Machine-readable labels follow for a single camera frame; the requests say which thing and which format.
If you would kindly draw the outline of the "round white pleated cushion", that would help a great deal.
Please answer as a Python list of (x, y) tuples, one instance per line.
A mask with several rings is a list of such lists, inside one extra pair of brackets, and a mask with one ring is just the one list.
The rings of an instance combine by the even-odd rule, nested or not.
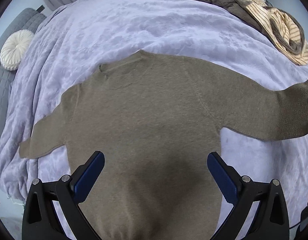
[(34, 33), (29, 30), (19, 30), (12, 33), (4, 42), (0, 52), (0, 62), (8, 71), (17, 70), (25, 55)]

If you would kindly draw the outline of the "grey quilted headboard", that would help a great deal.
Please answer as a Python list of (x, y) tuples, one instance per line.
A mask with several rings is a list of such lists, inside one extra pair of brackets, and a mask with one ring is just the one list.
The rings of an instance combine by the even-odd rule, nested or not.
[(38, 26), (46, 19), (42, 13), (24, 9), (0, 37), (0, 137), (5, 126), (11, 83)]

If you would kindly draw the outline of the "olive green knit sweater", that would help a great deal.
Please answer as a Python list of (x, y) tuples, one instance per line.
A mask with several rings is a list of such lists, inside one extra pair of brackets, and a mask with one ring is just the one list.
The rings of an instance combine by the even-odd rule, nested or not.
[(206, 158), (224, 127), (266, 141), (308, 134), (308, 80), (272, 91), (211, 62), (141, 50), (65, 91), (19, 155), (66, 146), (74, 170), (103, 152), (81, 204), (103, 239), (209, 239), (222, 197)]

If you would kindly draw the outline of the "lavender plush blanket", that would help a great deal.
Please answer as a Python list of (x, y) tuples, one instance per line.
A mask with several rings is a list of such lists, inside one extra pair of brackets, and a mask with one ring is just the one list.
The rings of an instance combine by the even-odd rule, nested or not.
[[(215, 5), (193, 0), (78, 0), (54, 11), (38, 28), (12, 84), (0, 138), (0, 188), (25, 201), (33, 179), (57, 180), (70, 168), (66, 146), (21, 158), (20, 144), (51, 115), (62, 94), (101, 65), (138, 51), (185, 56), (228, 68), (272, 90), (308, 80), (261, 33)], [(266, 141), (230, 128), (219, 134), (223, 157), (254, 180), (281, 181), (289, 221), (307, 202), (308, 134)]]

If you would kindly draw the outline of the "brown and striped garment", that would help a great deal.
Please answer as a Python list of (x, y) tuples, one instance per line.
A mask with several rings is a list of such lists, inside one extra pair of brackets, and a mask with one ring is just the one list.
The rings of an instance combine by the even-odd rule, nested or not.
[(308, 43), (302, 26), (289, 13), (264, 0), (195, 0), (217, 5), (264, 35), (274, 47), (299, 66), (308, 64)]

